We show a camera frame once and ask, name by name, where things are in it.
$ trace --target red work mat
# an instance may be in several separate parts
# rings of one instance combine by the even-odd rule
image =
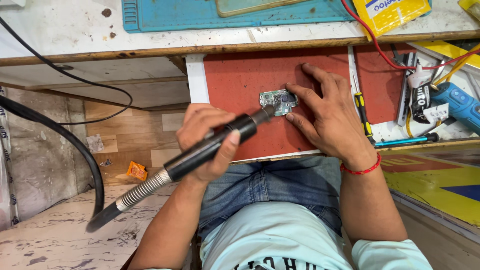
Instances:
[[[304,62],[349,78],[347,47],[213,54],[204,58],[210,103],[236,114],[252,113],[260,108],[259,93],[285,89],[287,82],[320,93],[319,83],[302,72]],[[292,110],[313,122],[302,100]],[[234,160],[314,149],[285,116],[275,116],[258,126],[257,134],[241,145]]]
[[[395,47],[398,54],[417,52],[405,43],[395,44]],[[390,44],[380,45],[380,48],[390,59],[393,57]],[[353,49],[368,121],[378,124],[396,120],[404,71],[387,64],[374,45],[355,46]]]

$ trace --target blue silicone mat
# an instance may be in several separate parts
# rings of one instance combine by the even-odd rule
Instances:
[[[351,0],[347,0],[355,10]],[[122,0],[128,33],[353,21],[338,0],[311,0],[221,18],[215,0]]]

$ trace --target metal spring coil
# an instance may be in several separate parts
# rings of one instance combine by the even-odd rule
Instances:
[[[148,177],[145,182],[138,184],[136,187],[118,197],[115,201],[117,209],[125,212],[146,197],[152,195],[156,190],[171,182],[172,180],[167,170],[161,169],[154,175]]]

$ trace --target yellow packet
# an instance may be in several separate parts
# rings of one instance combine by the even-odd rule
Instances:
[[[431,10],[428,0],[353,0],[360,18],[376,37]]]
[[[147,179],[147,171],[145,171],[145,166],[142,166],[136,162],[130,161],[130,166],[128,167],[128,171],[126,173],[129,176],[136,177],[142,181]]]

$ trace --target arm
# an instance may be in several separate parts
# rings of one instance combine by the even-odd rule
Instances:
[[[302,69],[320,82],[323,98],[311,89],[287,84],[287,89],[312,109],[315,122],[312,124],[296,113],[287,114],[287,119],[313,145],[341,159],[349,170],[362,171],[373,166],[377,153],[364,134],[348,81],[309,64],[303,64]],[[343,173],[340,214],[353,244],[360,239],[403,241],[408,237],[380,166],[364,175]]]
[[[234,113],[216,109],[209,104],[191,104],[177,131],[182,150],[205,137],[209,130],[235,118]],[[225,173],[240,141],[233,131],[223,142],[214,160],[183,178],[165,205],[148,225],[129,270],[147,268],[181,269],[190,241],[198,227],[200,207],[209,182]]]

